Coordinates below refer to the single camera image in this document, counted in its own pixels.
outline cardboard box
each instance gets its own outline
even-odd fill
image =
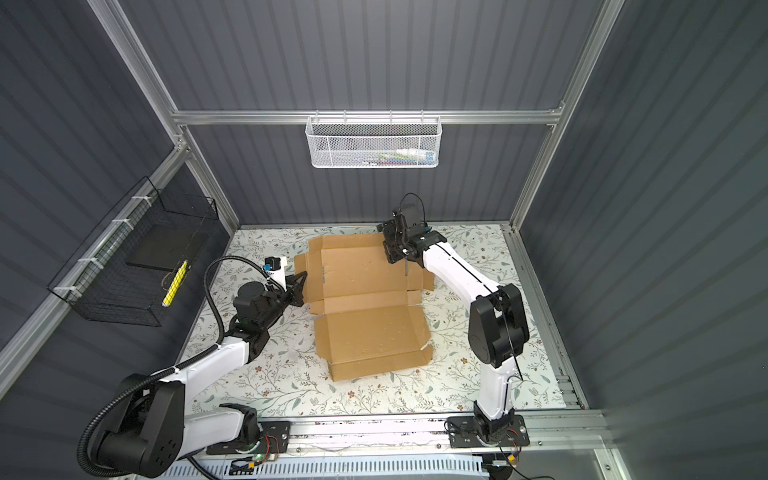
[[[307,272],[304,301],[317,355],[334,382],[422,366],[432,359],[421,290],[435,276],[416,263],[389,264],[380,233],[317,237],[294,259]]]

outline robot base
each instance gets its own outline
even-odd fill
[[[475,432],[474,419],[471,416],[448,417],[447,423],[459,430],[458,432],[449,430],[452,449],[478,449],[487,446],[514,448],[526,447],[531,444],[528,429],[525,428],[525,420],[521,415],[512,416],[511,423],[507,427],[508,435],[501,439],[497,445],[486,445],[480,441]]]

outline base mounting plate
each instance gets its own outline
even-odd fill
[[[249,452],[248,455],[254,453],[266,453],[266,442],[264,441],[265,435],[274,437],[269,439],[270,442],[270,454],[272,453],[285,453],[288,451],[288,438],[290,437],[290,422],[259,422],[261,425],[261,441],[256,449]],[[250,448],[250,445],[245,445],[242,442],[221,442],[214,443],[209,446],[205,452],[208,455],[244,455],[238,452],[245,452]]]
[[[461,429],[461,432],[449,433],[452,449],[478,449],[489,446],[480,442],[480,439],[474,433],[475,428],[472,417],[448,417],[447,422]],[[531,440],[528,437],[528,429],[525,428],[525,420],[521,415],[512,416],[512,424],[507,428],[507,434],[507,437],[502,439],[497,445],[490,446],[514,448],[515,446],[525,447],[531,444]]]

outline zip tie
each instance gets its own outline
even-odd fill
[[[134,229],[134,226],[131,225],[131,221],[127,218],[115,219],[115,220],[112,220],[112,222],[125,223],[126,225],[128,225],[128,228],[131,229],[131,231]]]
[[[72,292],[72,295],[76,296],[77,298],[82,297],[82,295],[80,294],[80,290],[78,290],[76,286],[55,286],[53,287],[53,290],[54,291],[64,290],[65,292]]]
[[[141,197],[141,196],[139,196],[139,197],[131,197],[131,199],[134,199],[134,200],[137,200],[137,199],[146,200],[147,201],[147,205],[149,205],[150,207],[152,206],[152,202],[149,201],[149,197]]]
[[[101,262],[98,261],[98,258],[91,257],[91,258],[80,258],[78,259],[78,262],[93,262],[95,266],[98,267],[99,270],[104,269],[104,265],[101,264]]]

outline floral table surface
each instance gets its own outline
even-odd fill
[[[292,273],[293,256],[306,252],[307,240],[320,235],[374,231],[373,227],[238,230],[227,254],[253,260],[288,256],[286,271]],[[439,227],[439,231],[485,275],[520,288],[499,225],[450,225]],[[237,289],[251,280],[261,279],[249,266],[239,262],[222,264],[211,289],[225,323],[234,314],[232,299]],[[422,296],[434,349],[432,361],[426,366],[332,382],[325,360],[315,354],[314,316],[307,305],[289,306],[270,330],[270,341],[262,354],[205,389],[187,406],[187,413],[202,412],[225,402],[252,406],[262,417],[471,409],[478,395],[480,362],[467,341],[468,311],[440,279],[435,280],[434,292],[423,291]],[[523,301],[531,340],[518,357],[522,380],[515,380],[513,404],[516,409],[564,408],[525,294]],[[216,322],[206,303],[183,358],[207,348],[216,335]]]

